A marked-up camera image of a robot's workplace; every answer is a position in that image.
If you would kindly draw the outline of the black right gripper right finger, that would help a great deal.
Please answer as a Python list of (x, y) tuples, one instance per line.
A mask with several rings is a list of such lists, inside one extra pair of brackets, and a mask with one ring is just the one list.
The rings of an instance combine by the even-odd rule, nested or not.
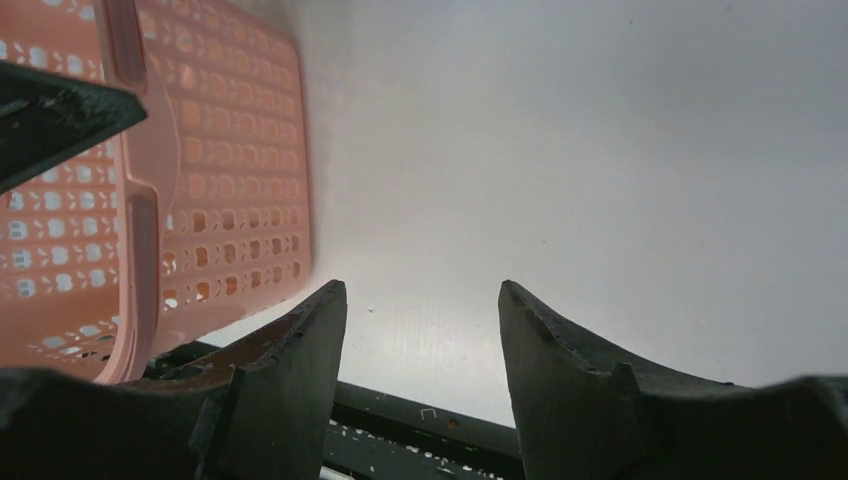
[(750, 388), (640, 357), (507, 280), (498, 299), (529, 479), (843, 479), (847, 380)]

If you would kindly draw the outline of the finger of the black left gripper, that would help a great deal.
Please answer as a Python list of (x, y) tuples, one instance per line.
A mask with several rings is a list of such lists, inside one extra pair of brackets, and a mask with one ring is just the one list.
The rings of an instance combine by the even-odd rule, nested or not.
[(1, 192), (146, 118), (131, 92), (3, 61)]

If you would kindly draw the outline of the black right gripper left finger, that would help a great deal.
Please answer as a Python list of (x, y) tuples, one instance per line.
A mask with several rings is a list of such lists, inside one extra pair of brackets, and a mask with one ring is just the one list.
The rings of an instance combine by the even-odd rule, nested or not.
[(5, 479), (316, 479), (345, 335), (345, 285), (156, 379), (1, 372)]

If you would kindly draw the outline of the pink perforated plastic basket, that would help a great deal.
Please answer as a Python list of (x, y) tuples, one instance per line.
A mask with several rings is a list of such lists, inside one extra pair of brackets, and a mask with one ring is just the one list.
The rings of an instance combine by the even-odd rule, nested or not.
[(3, 62), (147, 118), (1, 196), (1, 363), (98, 383), (295, 296), (312, 264), (294, 38), (236, 1), (5, 1)]

